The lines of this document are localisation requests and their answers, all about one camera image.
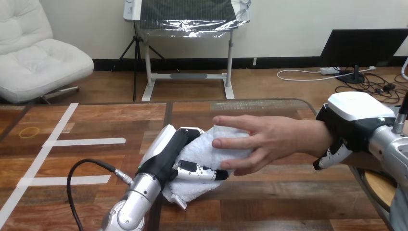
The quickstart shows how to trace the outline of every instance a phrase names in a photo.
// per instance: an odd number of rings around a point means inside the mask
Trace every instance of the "black baseboard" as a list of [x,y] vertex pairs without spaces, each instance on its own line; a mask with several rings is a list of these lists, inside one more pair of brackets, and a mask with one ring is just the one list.
[[[271,68],[303,68],[320,67],[320,57],[274,57],[257,58],[256,65],[253,65],[253,58],[234,58],[232,69],[271,69]],[[407,56],[394,56],[387,64],[383,66],[402,66]],[[119,64],[119,59],[94,59],[95,71],[115,70],[133,71],[134,59],[123,59]],[[215,59],[167,59],[163,62],[161,59],[151,59],[152,71],[164,70],[222,70],[227,69],[226,58]],[[138,65],[139,71],[146,71],[144,60]]]

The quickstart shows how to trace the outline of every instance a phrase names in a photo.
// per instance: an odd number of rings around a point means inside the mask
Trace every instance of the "white wall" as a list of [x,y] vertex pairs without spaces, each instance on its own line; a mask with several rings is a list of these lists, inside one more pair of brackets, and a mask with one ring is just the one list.
[[[124,1],[40,0],[54,38],[93,59],[119,58],[131,41]],[[408,0],[253,0],[251,18],[236,30],[234,57],[320,56],[332,29],[407,27]],[[150,41],[166,58],[227,57],[228,36]],[[396,55],[408,55],[408,39]]]

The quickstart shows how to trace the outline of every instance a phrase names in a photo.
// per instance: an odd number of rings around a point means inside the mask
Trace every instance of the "white towel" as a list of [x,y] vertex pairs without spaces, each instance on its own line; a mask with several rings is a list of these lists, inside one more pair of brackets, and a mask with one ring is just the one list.
[[[185,146],[176,159],[176,163],[178,163],[179,160],[185,160],[209,167],[212,170],[221,169],[222,161],[246,158],[251,154],[252,150],[217,149],[212,146],[211,142],[216,138],[248,136],[248,133],[244,130],[214,126],[208,130],[208,132],[202,134]],[[234,170],[229,170],[228,174],[231,175],[233,172]],[[173,198],[175,196],[178,197],[178,204],[185,209],[186,202],[197,198],[209,190],[215,189],[222,182],[223,181],[197,181],[176,178],[165,186],[162,194],[170,202],[175,202]]]

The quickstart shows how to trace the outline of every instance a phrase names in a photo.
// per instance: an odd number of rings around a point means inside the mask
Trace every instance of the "tripod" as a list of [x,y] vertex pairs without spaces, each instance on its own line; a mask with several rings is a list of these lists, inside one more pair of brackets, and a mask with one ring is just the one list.
[[[138,32],[136,30],[136,22],[133,22],[133,26],[135,28],[135,36],[133,36],[132,41],[127,46],[127,48],[123,52],[123,54],[120,56],[117,67],[116,67],[116,65],[114,65],[111,71],[116,71],[116,70],[120,69],[120,63],[123,60],[123,56],[125,56],[125,54],[129,50],[129,48],[135,42],[135,62],[134,62],[134,77],[133,77],[133,102],[135,102],[136,101],[136,77],[137,77],[138,64],[140,64],[142,62],[141,55],[140,55],[140,42],[144,42],[144,40],[138,35]],[[156,53],[161,58],[163,63],[166,63],[166,59],[158,51],[156,51],[150,45],[149,45],[149,49],[152,50],[154,53]]]

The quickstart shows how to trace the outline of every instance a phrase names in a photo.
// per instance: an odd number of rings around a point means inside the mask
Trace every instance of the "wrist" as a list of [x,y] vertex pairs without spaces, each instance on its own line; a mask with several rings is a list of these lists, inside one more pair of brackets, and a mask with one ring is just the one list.
[[334,138],[326,125],[317,120],[297,120],[297,152],[321,157],[333,144]]

